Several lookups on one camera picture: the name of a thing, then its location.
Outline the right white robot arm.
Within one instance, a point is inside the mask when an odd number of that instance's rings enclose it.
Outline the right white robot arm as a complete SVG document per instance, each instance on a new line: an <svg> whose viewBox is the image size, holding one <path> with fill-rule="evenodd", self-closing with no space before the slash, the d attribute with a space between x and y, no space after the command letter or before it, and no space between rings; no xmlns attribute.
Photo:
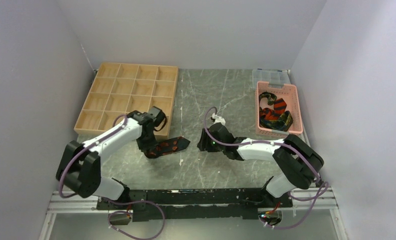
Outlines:
<svg viewBox="0 0 396 240"><path fill-rule="evenodd" d="M291 190L308 189L319 180L324 165L322 157L296 135L277 140L235 137L221 123L203 128L197 147L202 152L222 152L231 160L276 163L281 173L266 182L261 194L262 203L268 208L276 206L281 196Z"/></svg>

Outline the black tie orange flowers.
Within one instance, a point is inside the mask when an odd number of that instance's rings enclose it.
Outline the black tie orange flowers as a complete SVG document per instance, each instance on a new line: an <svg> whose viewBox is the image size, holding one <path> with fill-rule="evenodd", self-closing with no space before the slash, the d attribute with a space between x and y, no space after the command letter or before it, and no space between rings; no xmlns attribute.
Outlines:
<svg viewBox="0 0 396 240"><path fill-rule="evenodd" d="M185 150L190 141L182 136L174 137L159 142L150 150L146 150L144 155L149 159L156 159L161 156L173 154Z"/></svg>

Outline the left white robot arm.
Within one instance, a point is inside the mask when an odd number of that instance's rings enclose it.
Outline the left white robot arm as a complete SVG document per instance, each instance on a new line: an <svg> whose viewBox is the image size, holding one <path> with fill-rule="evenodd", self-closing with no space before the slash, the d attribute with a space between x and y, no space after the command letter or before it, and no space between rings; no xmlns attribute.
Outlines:
<svg viewBox="0 0 396 240"><path fill-rule="evenodd" d="M68 198L63 194L63 187L68 187L73 191L72 196L97 196L107 199L117 210L125 209L131 201L130 188L119 180L103 177L102 165L118 149L133 141L143 153L152 150L158 144L154 131L167 122L165 113L153 106L148 112L135 110L117 116L113 126L95 138L69 142L56 172L60 197Z"/></svg>

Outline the pink perforated plastic basket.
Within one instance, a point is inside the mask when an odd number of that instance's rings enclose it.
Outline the pink perforated plastic basket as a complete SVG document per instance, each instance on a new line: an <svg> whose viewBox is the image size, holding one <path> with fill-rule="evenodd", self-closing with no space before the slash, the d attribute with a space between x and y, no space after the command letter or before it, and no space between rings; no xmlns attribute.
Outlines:
<svg viewBox="0 0 396 240"><path fill-rule="evenodd" d="M298 92L292 84L258 81L255 90L255 132L284 138L303 133Z"/></svg>

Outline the wooden compartment tray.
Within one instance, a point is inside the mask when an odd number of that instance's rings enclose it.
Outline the wooden compartment tray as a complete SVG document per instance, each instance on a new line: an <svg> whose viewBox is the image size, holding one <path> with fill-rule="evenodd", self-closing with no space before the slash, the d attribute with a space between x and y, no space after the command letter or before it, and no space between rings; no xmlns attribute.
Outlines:
<svg viewBox="0 0 396 240"><path fill-rule="evenodd" d="M109 130L117 117L158 107L167 117L155 136L169 136L179 69L176 66L103 62L97 70L74 130L97 136Z"/></svg>

